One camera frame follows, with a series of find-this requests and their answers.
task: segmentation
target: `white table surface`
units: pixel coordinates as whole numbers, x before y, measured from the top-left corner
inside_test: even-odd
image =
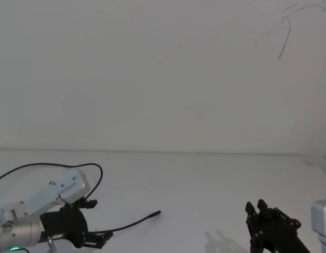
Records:
[[[91,231],[121,227],[162,210],[160,217],[116,233],[102,250],[77,250],[57,241],[59,253],[247,253],[245,205],[256,205],[260,198],[299,219],[299,237],[311,252],[320,252],[310,205],[326,198],[326,176],[305,157],[0,150],[0,175],[31,162],[103,166],[102,185],[92,195],[99,203],[83,211]],[[0,181],[0,206],[28,198],[64,171],[36,167],[8,176]],[[93,185],[99,170],[83,171]],[[29,250],[46,253],[47,246]]]

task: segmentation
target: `white wall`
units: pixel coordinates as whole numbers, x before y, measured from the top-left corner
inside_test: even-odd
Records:
[[[0,148],[326,154],[323,0],[0,0]],[[278,60],[289,29],[289,40]]]
[[[115,235],[112,253],[248,253],[245,204],[264,198],[301,221],[299,237],[320,252],[311,231],[310,205],[326,198],[326,177],[305,157],[110,152],[0,151],[0,175],[30,162],[100,163],[105,172],[84,211],[90,230],[127,225],[156,210],[162,215]],[[0,206],[25,199],[65,169],[28,168],[0,181]],[[94,184],[99,170],[84,169]],[[56,242],[59,252],[92,253]],[[46,245],[30,249],[46,252]]]

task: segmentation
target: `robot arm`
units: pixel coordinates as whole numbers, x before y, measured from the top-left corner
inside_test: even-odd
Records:
[[[89,191],[85,175],[78,168],[73,168],[63,177],[51,181],[29,200],[3,206],[0,209],[0,252],[47,242],[50,252],[55,253],[53,238],[68,240],[76,248],[101,249],[113,232],[135,226],[161,213],[154,212],[122,228],[89,232],[87,221],[80,210],[94,208],[97,204],[97,200],[88,201],[83,197]],[[63,207],[59,211],[47,212],[56,205]]]
[[[56,205],[74,203],[90,191],[85,175],[78,169],[71,169],[63,177],[51,181],[43,190],[28,201],[4,205],[0,209],[0,224],[8,227],[14,223],[36,219]]]
[[[262,253],[264,249],[272,253],[310,253],[298,238],[298,220],[292,219],[278,208],[268,208],[260,199],[257,213],[253,205],[246,204],[247,226],[251,235],[251,253]]]
[[[85,175],[71,169],[27,201],[4,205],[0,209],[0,251],[13,247],[31,247],[44,241],[43,221],[40,216],[56,205],[72,204],[90,190]]]

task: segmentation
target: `black wire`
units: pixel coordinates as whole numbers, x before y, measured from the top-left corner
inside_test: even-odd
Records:
[[[24,250],[24,251],[26,251],[27,253],[30,253],[30,251],[29,251],[28,249],[26,249],[26,248],[15,249],[15,250],[13,250],[13,251],[18,251],[18,250]]]
[[[116,229],[110,229],[110,230],[103,230],[103,231],[94,231],[94,232],[89,232],[90,235],[96,235],[96,234],[99,234],[99,233],[110,233],[110,232],[117,232],[117,231],[121,231],[121,230],[125,230],[127,228],[130,228],[130,227],[133,227],[149,218],[152,218],[152,217],[155,217],[157,215],[159,215],[161,213],[161,211],[156,211],[156,212],[153,212],[152,214],[144,217],[143,219],[140,219],[132,224],[129,224],[127,226],[124,226],[124,227],[121,227],[121,228],[116,228]]]
[[[26,167],[30,167],[30,166],[40,166],[40,165],[46,165],[46,166],[57,166],[57,167],[64,167],[64,168],[78,168],[78,167],[84,167],[84,166],[96,166],[100,169],[100,179],[99,181],[97,182],[97,184],[95,185],[95,187],[90,191],[90,193],[86,196],[85,199],[89,198],[90,195],[93,194],[93,192],[95,192],[95,190],[97,189],[97,187],[100,185],[101,181],[102,181],[102,178],[103,178],[103,170],[102,170],[102,167],[97,164],[97,163],[85,163],[85,164],[79,164],[79,165],[66,165],[66,164],[60,164],[60,163],[49,163],[49,162],[37,162],[37,163],[29,163],[29,164],[25,164],[25,165],[22,165],[20,167],[17,167],[13,170],[10,170],[9,172],[3,174],[0,176],[0,180],[3,179],[5,176],[13,173],[14,171],[17,171],[19,169],[22,169],[22,168],[26,168]]]

